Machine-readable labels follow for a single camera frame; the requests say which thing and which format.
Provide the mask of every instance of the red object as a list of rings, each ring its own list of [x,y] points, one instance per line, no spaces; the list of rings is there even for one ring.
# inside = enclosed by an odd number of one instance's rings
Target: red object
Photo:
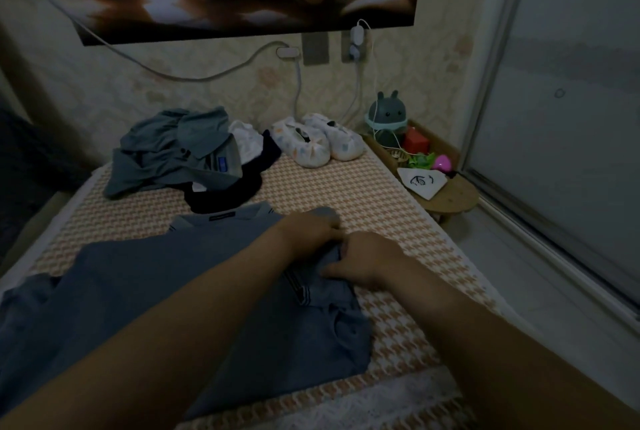
[[[424,138],[414,127],[404,134],[403,149],[408,153],[429,153],[429,139]]]

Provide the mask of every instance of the left hand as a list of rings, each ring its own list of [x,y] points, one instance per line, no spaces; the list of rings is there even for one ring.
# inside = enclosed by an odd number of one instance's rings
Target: left hand
[[[329,241],[342,241],[338,217],[316,216],[308,212],[294,212],[278,221],[272,228],[287,247],[292,260],[313,255]]]

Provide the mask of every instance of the shoe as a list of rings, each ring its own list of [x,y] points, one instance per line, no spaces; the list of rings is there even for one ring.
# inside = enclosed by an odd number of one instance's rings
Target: shoe
[[[302,167],[322,167],[331,158],[329,140],[316,128],[297,123],[292,117],[271,127],[276,145]]]
[[[364,153],[362,137],[348,128],[330,120],[318,113],[311,113],[302,118],[302,122],[310,127],[322,131],[329,139],[331,156],[335,159],[348,161],[358,158]]]

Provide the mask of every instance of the person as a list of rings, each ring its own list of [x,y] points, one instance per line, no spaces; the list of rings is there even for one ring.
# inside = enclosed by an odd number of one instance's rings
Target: person
[[[343,257],[323,275],[388,290],[439,352],[485,428],[640,428],[634,410],[395,242],[374,233],[345,237],[338,220],[311,213],[284,217],[142,314],[9,412],[0,428],[174,428],[269,285],[330,240],[344,240]]]

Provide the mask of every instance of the forearm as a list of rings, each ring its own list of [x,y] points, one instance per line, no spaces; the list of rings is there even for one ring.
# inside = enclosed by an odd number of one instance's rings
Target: forearm
[[[118,332],[13,410],[5,429],[172,429],[291,253],[269,230]]]
[[[486,428],[640,428],[635,411],[419,262],[385,273]]]

